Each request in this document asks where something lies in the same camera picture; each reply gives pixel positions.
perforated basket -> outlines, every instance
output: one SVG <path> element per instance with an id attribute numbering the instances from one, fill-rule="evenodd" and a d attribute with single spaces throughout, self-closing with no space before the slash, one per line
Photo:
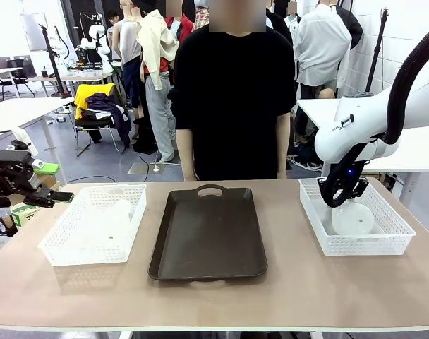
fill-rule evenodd
<path id="1" fill-rule="evenodd" d="M 332 209 L 323 201 L 317 179 L 300 179 L 299 184 L 300 200 L 326 256 L 402 255 L 416 235 L 371 185 L 356 201 L 373 212 L 372 232 L 365 236 L 337 235 L 332 227 Z"/>
<path id="2" fill-rule="evenodd" d="M 110 185 L 82 189 L 39 248 L 52 266 L 126 262 L 147 204 L 145 187 Z M 92 221 L 120 199 L 131 203 L 128 225 L 119 222 L 106 230 Z"/>

office chair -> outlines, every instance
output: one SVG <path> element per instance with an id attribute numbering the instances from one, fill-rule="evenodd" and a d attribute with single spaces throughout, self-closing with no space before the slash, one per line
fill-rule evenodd
<path id="1" fill-rule="evenodd" d="M 12 69 L 14 67 L 22 67 L 23 68 L 23 62 L 24 60 L 22 59 L 17 59 L 17 60 L 8 60 L 8 68 Z M 17 71 L 12 71 L 11 72 L 12 77 L 14 79 L 14 84 L 12 84 L 11 80 L 7 80 L 7 81 L 3 81 L 0 79 L 0 86 L 1 86 L 1 94 L 3 97 L 3 101 L 4 101 L 4 87 L 5 86 L 12 86 L 14 85 L 17 88 L 18 91 L 18 85 L 25 85 L 26 88 L 31 92 L 33 97 L 36 97 L 36 94 L 34 94 L 34 92 L 31 90 L 31 88 L 28 87 L 27 85 L 27 81 L 26 79 L 28 79 L 28 77 L 25 74 L 25 71 L 23 69 L 19 69 Z"/>
<path id="2" fill-rule="evenodd" d="M 126 116 L 128 116 L 128 109 L 127 109 L 126 103 L 122 100 L 122 96 L 119 93 L 119 90 L 117 89 L 117 87 L 113 86 L 109 94 L 113 95 L 114 104 L 123 107 L 124 108 L 123 113 Z M 119 148 L 117 147 L 116 140 L 114 140 L 114 135 L 113 135 L 113 129 L 115 128 L 114 128 L 113 121 L 111 120 L 111 117 L 98 119 L 98 120 L 81 117 L 75 120 L 75 132 L 76 132 L 75 137 L 76 137 L 76 152 L 77 152 L 76 157 L 80 157 L 80 155 L 83 154 L 83 152 L 87 150 L 89 146 L 91 146 L 92 140 L 94 140 L 94 143 L 98 143 L 98 141 L 102 139 L 102 135 L 100 131 L 104 129 L 109 130 L 109 133 L 111 134 L 111 138 L 114 143 L 114 147 L 116 148 L 117 152 L 120 154 L 123 154 L 123 152 L 127 148 L 124 147 L 123 150 L 120 151 Z M 81 132 L 81 131 L 87 131 L 90 137 L 89 137 L 89 143 L 80 151 L 78 132 Z"/>

floor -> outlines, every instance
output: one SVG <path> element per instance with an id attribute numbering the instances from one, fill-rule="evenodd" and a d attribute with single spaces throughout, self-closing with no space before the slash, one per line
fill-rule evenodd
<path id="1" fill-rule="evenodd" d="M 143 182 L 145 175 L 128 175 L 127 171 L 135 162 L 141 162 L 140 156 L 147 162 L 152 162 L 155 155 L 143 155 L 135 153 L 133 149 L 128 149 L 123 155 L 116 152 L 109 132 L 103 131 L 103 139 L 100 144 L 91 145 L 79 158 L 76 154 L 76 143 L 73 135 L 73 128 L 69 121 L 64 123 L 53 123 L 49 125 L 52 133 L 57 153 L 59 154 L 67 180 L 76 180 L 82 177 L 100 175 L 111 177 L 117 182 Z M 52 157 L 48 151 L 42 127 L 40 124 L 30 125 L 25 129 L 32 141 L 39 150 L 37 158 L 45 162 L 51 162 Z M 82 139 L 87 140 L 87 134 L 82 133 Z M 0 149 L 4 149 L 12 140 L 12 137 L 0 140 Z M 260 155 L 251 160 L 253 166 L 255 161 L 260 161 Z M 317 177 L 317 172 L 309 172 L 304 169 L 294 167 L 288 171 L 289 178 Z M 177 166 L 166 166 L 162 174 L 151 174 L 147 178 L 148 182 L 181 181 L 183 176 L 181 168 Z M 105 178 L 87 178 L 78 182 L 110 182 Z M 429 331 L 408 332 L 408 333 L 351 333 L 353 339 L 429 339 Z M 119 333 L 110 333 L 110 339 L 118 339 Z M 26 332 L 0 330 L 0 339 L 91 339 L 88 333 L 48 333 L 48 332 Z M 345 333 L 324 333 L 326 339 L 350 339 Z"/>

plaid shirt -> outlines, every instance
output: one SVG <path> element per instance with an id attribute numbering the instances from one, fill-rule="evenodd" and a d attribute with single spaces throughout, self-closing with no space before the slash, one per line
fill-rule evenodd
<path id="1" fill-rule="evenodd" d="M 208 8 L 197 7 L 195 9 L 195 21 L 193 26 L 193 32 L 205 25 L 208 25 Z"/>

white tank top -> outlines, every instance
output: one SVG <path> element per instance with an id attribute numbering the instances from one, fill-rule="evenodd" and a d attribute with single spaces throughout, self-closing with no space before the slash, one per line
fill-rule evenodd
<path id="1" fill-rule="evenodd" d="M 123 19 L 116 25 L 119 26 L 120 41 L 119 49 L 124 64 L 140 56 L 141 45 L 136 40 L 137 23 Z"/>

